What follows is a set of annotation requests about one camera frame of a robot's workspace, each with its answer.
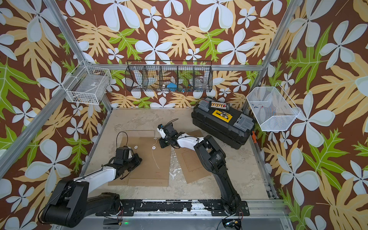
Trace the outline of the brown kraft file bag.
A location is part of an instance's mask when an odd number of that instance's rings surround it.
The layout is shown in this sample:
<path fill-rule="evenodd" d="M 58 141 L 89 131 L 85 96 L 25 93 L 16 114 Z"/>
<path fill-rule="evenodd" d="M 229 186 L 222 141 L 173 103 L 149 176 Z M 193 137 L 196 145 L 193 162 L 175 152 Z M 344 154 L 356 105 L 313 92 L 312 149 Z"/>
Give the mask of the brown kraft file bag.
<path fill-rule="evenodd" d="M 203 167 L 194 150 L 180 148 L 174 151 L 187 184 L 211 175 L 211 173 Z"/>
<path fill-rule="evenodd" d="M 128 186 L 167 187 L 171 162 L 171 147 L 161 148 L 159 141 L 150 137 L 133 137 L 129 146 L 142 158 L 127 181 Z"/>
<path fill-rule="evenodd" d="M 116 139 L 117 149 L 116 155 L 112 159 L 111 164 L 117 166 L 117 178 L 108 183 L 109 186 L 128 186 L 127 181 L 133 170 L 124 168 L 124 161 L 135 154 L 134 149 L 129 146 L 129 140 L 133 137 L 150 137 L 155 138 L 153 130 L 124 130 L 118 133 L 117 137 L 121 137 L 121 141 Z"/>

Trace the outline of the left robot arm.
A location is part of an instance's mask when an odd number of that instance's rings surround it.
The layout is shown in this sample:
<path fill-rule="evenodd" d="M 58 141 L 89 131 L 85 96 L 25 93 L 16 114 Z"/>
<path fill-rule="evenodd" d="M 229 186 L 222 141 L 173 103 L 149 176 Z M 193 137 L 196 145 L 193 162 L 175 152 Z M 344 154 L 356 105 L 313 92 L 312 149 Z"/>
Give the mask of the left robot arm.
<path fill-rule="evenodd" d="M 94 197 L 89 197 L 89 194 L 106 183 L 125 179 L 141 162 L 142 158 L 132 148 L 118 147 L 115 157 L 99 170 L 59 181 L 48 203 L 38 214 L 38 221 L 73 228 L 83 218 L 96 213 L 115 214 L 120 220 L 124 209 L 118 194 L 105 192 Z"/>

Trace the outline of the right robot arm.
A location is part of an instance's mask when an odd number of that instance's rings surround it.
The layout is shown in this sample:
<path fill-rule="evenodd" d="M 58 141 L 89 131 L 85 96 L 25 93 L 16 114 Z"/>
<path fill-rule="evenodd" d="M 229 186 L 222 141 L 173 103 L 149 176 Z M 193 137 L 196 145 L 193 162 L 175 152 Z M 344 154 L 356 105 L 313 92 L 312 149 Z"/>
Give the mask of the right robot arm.
<path fill-rule="evenodd" d="M 171 146 L 176 149 L 187 148 L 196 152 L 202 166 L 213 174 L 220 190 L 223 210 L 232 215 L 236 213 L 241 198 L 233 187 L 226 166 L 226 154 L 211 135 L 196 137 L 185 132 L 177 132 L 172 122 L 160 124 L 157 131 L 161 135 L 160 147 Z"/>

